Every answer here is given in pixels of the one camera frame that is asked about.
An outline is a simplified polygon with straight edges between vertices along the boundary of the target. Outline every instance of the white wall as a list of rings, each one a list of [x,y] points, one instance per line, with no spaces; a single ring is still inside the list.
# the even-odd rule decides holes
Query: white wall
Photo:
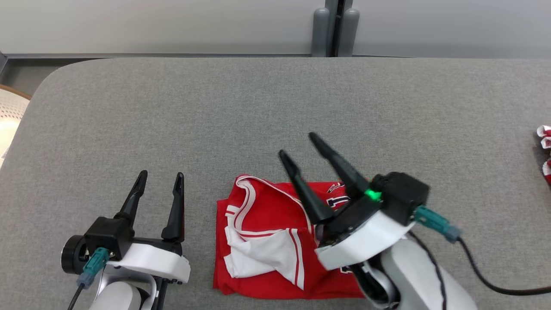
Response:
[[[309,54],[325,0],[3,0],[12,54]],[[551,57],[551,0],[355,0],[354,54]]]
[[[353,54],[551,57],[551,0],[355,0]]]
[[[325,0],[3,0],[4,54],[309,54]]]

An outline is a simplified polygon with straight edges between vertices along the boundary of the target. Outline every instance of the red jersey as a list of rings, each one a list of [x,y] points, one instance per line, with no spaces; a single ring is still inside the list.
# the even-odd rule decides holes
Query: red jersey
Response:
[[[328,206],[349,198],[338,182],[309,184]],[[214,288],[266,299],[322,299],[363,294],[350,271],[317,260],[314,226],[291,183],[241,175],[217,203]]]

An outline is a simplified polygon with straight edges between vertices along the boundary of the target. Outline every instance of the gray floor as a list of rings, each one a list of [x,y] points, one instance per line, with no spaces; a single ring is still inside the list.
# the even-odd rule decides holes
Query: gray floor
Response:
[[[84,59],[8,60],[0,74],[0,84],[13,87],[32,96],[50,73],[80,61],[84,61]]]

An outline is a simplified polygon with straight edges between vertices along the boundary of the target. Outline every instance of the black cable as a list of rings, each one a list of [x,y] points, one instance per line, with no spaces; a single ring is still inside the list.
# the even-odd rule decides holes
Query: black cable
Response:
[[[425,250],[427,255],[429,256],[430,261],[434,265],[434,268],[436,269],[436,277],[438,277],[438,281],[440,281],[440,292],[442,294],[442,310],[447,309],[447,296],[446,296],[446,286],[444,285],[444,278],[442,278],[442,273],[440,272],[440,267],[438,267],[438,263],[436,262],[436,259],[434,258],[433,254],[430,252],[429,248],[426,247],[426,245],[417,237],[413,232],[409,232],[409,235],[417,241],[419,246]]]
[[[491,290],[501,294],[514,295],[514,296],[529,296],[529,295],[540,295],[540,294],[551,293],[551,286],[533,288],[530,290],[508,290],[506,288],[497,287],[491,284],[490,282],[488,282],[488,280],[486,280],[486,278],[482,276],[482,274],[480,273],[480,270],[478,270],[478,267],[474,262],[473,255],[471,254],[471,251],[469,251],[469,247],[465,244],[465,241],[463,241],[461,237],[458,237],[457,241],[459,241],[459,244],[463,247],[463,250],[465,250],[465,254],[467,255],[467,258],[469,259],[469,262],[473,267],[474,273],[482,281],[482,283],[488,286]]]
[[[73,300],[71,300],[71,303],[69,304],[69,308],[67,308],[67,310],[73,310],[74,304],[77,303],[78,296],[80,295],[80,292],[82,292],[83,288],[84,283],[78,286],[77,291],[74,293]]]

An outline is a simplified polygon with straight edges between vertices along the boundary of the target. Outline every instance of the cable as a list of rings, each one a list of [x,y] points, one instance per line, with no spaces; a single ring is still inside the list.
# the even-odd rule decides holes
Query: cable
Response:
[[[461,229],[450,224],[444,216],[434,212],[426,206],[419,206],[413,213],[416,222],[440,233],[450,243],[457,241],[461,235]]]
[[[417,237],[413,232],[409,232],[409,235],[417,241],[419,246],[425,250],[427,255],[429,256],[430,261],[434,265],[434,268],[436,269],[436,277],[438,277],[438,281],[440,281],[440,292],[442,294],[442,310],[447,309],[447,296],[446,296],[446,287],[444,284],[444,278],[442,278],[442,273],[440,272],[440,267],[438,267],[438,263],[436,262],[436,259],[434,258],[433,254],[430,252],[429,248],[426,247],[426,245]]]
[[[480,270],[478,270],[478,267],[476,263],[474,262],[473,255],[471,254],[471,251],[469,250],[469,247],[465,244],[465,241],[461,237],[457,238],[457,241],[459,241],[459,244],[463,247],[463,250],[465,250],[465,254],[467,255],[467,258],[469,259],[469,262],[471,263],[471,266],[474,270],[474,273],[477,275],[477,277],[482,281],[482,283],[486,286],[488,286],[491,290],[498,292],[500,294],[505,295],[514,295],[514,296],[530,296],[530,295],[540,295],[540,294],[547,294],[551,293],[551,286],[547,287],[540,287],[540,288],[533,288],[530,290],[508,290],[506,288],[497,287],[480,273]]]
[[[71,303],[69,304],[69,308],[67,308],[67,310],[73,310],[74,304],[77,302],[78,296],[80,295],[80,292],[82,292],[83,288],[84,284],[78,286],[77,291],[74,293],[73,300],[71,300]]]

